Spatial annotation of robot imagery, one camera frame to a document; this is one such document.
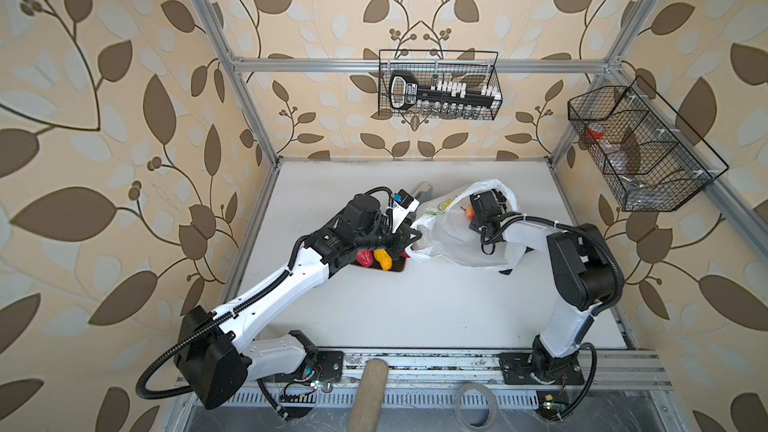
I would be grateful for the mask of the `small fake peach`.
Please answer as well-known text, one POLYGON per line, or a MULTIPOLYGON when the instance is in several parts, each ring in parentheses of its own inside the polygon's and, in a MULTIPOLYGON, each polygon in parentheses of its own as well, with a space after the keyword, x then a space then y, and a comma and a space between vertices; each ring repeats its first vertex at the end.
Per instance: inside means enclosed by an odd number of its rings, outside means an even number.
POLYGON ((470 220, 470 221, 472 221, 472 220, 475 218, 475 211, 474 211, 474 209, 473 209, 473 207, 472 207, 471 205, 467 206, 467 207, 464 209, 464 216, 465 216, 465 217, 466 217, 468 220, 470 220))

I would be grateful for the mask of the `white plastic bag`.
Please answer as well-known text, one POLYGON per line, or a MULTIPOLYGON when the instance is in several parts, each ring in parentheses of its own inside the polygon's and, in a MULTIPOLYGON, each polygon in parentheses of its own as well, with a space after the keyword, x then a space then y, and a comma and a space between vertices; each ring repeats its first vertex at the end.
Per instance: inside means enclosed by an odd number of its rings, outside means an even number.
POLYGON ((497 179, 475 182, 433 198, 417 208, 412 227, 421 238, 406 248, 408 256, 421 263, 441 258, 477 270, 514 268, 527 247, 504 241, 483 246, 481 234, 470 228, 470 219, 465 216, 472 195, 491 191, 500 193, 508 211, 519 210, 515 194, 497 179))

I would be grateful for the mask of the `red fake strawberry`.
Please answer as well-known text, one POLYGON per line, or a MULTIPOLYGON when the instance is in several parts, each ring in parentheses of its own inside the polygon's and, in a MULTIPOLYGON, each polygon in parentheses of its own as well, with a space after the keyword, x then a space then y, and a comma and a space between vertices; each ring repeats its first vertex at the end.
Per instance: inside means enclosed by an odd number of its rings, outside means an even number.
POLYGON ((359 251, 356 255, 355 262, 365 268, 370 268, 374 265, 374 255, 370 250, 359 251))

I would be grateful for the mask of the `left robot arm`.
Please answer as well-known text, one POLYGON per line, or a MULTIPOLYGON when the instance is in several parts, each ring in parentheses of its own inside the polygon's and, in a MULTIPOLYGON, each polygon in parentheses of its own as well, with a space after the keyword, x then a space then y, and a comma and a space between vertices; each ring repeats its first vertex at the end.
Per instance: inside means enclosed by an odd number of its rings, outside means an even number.
POLYGON ((193 393, 215 409, 248 381, 274 375, 316 375, 316 346, 301 332, 278 339, 259 333, 303 294, 353 264, 361 251, 383 250, 397 258, 421 234, 411 217, 418 200, 383 187, 357 194, 326 224, 299 237, 287 263, 257 285, 207 312, 197 306, 182 321, 178 341, 139 376, 136 395, 162 400, 193 393))

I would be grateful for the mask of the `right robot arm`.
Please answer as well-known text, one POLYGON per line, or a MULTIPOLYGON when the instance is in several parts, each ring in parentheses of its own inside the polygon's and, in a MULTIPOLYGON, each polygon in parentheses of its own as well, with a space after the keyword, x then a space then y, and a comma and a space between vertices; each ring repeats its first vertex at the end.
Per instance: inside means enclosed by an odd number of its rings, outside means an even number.
POLYGON ((482 250, 500 243, 523 244, 548 254, 559 295, 544 331, 531 351, 505 352, 499 365, 507 385, 558 386, 565 391, 572 380, 582 387, 565 404, 542 398, 537 415, 547 422, 563 422, 582 403, 597 372, 597 348, 585 340, 595 319, 622 297, 624 275, 598 228, 571 226, 507 208, 496 190, 470 195, 470 229, 480 235, 482 250))

